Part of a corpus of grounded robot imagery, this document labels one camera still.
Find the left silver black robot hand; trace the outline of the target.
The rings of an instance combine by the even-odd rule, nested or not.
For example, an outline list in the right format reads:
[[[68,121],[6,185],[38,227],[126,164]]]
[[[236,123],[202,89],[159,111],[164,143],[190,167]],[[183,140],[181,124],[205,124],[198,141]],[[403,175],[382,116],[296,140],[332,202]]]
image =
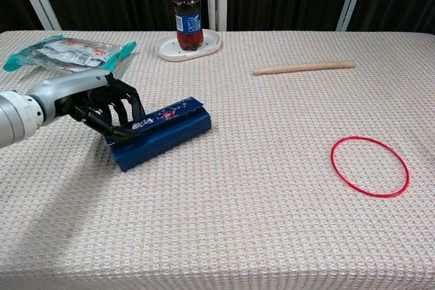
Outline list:
[[[121,124],[128,122],[123,99],[131,105],[134,122],[139,122],[145,111],[137,90],[105,69],[89,69],[45,79],[33,86],[27,95],[39,103],[43,112],[43,126],[69,115],[99,134],[117,141],[145,134],[112,124],[110,107],[118,114]]]

